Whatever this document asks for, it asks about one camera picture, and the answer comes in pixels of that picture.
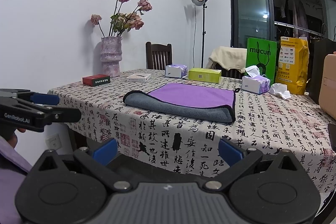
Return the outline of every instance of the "calligraphy tablecloth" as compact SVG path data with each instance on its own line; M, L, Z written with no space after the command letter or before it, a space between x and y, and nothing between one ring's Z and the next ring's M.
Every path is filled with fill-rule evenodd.
M133 73L151 73L152 78L145 83L126 81ZM98 142L114 137L120 153L160 168L213 177L228 168L217 149L220 138L225 137L264 154L290 149L321 193L335 188L336 159L327 130L328 123L335 121L308 96L292 95L285 101L269 93L241 90L236 94L236 122L232 125L150 112L122 102L130 90L149 92L170 82L230 90L241 86L237 79L223 78L220 84L212 84L139 69L111 78L109 84L90 87L78 82L49 93L61 98L60 106L81 110L81 120L68 124L72 130Z

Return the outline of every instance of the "hand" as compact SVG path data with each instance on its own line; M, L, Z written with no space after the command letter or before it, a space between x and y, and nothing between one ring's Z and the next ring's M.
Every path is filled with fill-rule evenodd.
M18 128L17 130L21 133L26 132L24 128ZM8 140L8 143L10 144L11 147L15 148L17 145L17 136L13 134L12 137Z

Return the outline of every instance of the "vase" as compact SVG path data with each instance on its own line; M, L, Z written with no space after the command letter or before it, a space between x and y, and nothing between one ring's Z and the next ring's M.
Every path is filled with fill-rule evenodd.
M121 39L122 37L102 37L101 39L100 61L105 75L111 77L120 75Z

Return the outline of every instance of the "floor lamp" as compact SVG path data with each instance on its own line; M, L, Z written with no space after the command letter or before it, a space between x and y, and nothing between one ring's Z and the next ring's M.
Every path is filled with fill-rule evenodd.
M207 6L205 6L205 3L208 0L191 0L196 6L202 6L203 5L203 34L202 34L202 64L201 68L203 68L203 59L204 59L204 36L206 34L206 31L204 30L204 20L205 20L205 9Z

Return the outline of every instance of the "chair backrest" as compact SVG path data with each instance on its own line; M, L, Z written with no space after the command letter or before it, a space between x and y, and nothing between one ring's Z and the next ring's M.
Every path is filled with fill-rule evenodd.
M171 44L161 45L146 43L146 59L148 69L165 70L167 65L172 65Z
M229 77L234 79L242 79L245 75L244 73L240 73L240 71L236 69L226 70L222 68L219 64L215 65L215 69L220 69L222 71L222 77Z

